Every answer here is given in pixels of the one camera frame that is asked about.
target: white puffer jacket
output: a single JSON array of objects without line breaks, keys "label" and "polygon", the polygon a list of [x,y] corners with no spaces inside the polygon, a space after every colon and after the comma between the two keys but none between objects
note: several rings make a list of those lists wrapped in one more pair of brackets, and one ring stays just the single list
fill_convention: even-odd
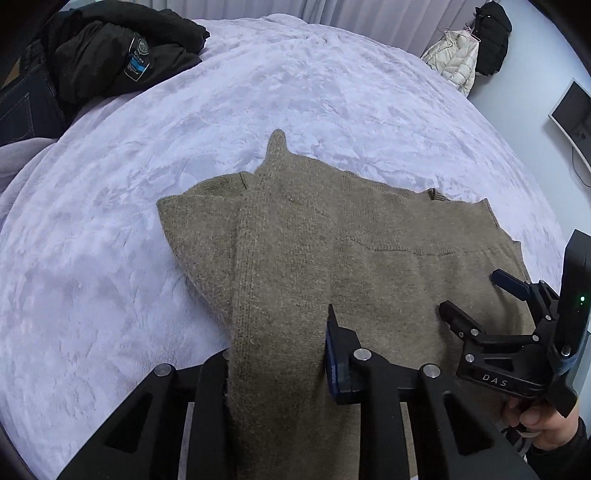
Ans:
[{"label": "white puffer jacket", "polygon": [[448,30],[421,59],[468,96],[476,75],[478,44],[467,30]]}]

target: plush bedspread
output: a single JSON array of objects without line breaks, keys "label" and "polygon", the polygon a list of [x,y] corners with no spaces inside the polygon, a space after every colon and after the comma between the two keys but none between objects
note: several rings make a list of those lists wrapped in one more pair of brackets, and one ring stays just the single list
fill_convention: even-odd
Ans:
[{"label": "plush bedspread", "polygon": [[362,177],[487,197],[532,279],[559,287],[566,243],[540,188],[420,59],[286,15],[199,23],[202,64],[95,105],[0,196],[0,421],[41,480],[155,365],[227,345],[189,295],[156,200],[254,171],[276,128],[292,152]]}]

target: wall-mounted tv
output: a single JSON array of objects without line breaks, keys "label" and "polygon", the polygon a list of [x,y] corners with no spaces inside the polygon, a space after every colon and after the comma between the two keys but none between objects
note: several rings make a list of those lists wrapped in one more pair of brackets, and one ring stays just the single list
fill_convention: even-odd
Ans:
[{"label": "wall-mounted tv", "polygon": [[550,114],[591,171],[591,96],[573,79]]}]

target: knit fabric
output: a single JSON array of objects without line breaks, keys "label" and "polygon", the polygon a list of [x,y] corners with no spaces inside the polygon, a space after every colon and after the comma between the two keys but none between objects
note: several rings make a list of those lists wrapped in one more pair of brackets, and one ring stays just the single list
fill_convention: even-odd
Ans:
[{"label": "knit fabric", "polygon": [[[462,344],[437,318],[439,303],[453,301],[489,333],[533,329],[527,306],[489,280],[496,268],[529,277],[487,200],[359,178],[290,153],[280,130],[254,174],[202,182],[158,210],[179,264],[231,331],[240,478],[358,477],[359,408],[332,402],[323,369],[329,303],[390,362],[450,374]],[[462,385],[498,419],[499,395]]]}]

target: jacket patch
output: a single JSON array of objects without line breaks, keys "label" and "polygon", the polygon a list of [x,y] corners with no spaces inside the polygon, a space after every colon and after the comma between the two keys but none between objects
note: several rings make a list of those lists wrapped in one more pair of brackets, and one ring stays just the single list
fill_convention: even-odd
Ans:
[{"label": "jacket patch", "polygon": [[128,63],[124,70],[134,82],[137,82],[150,66],[149,53],[148,42],[139,35],[135,35],[129,46]]}]

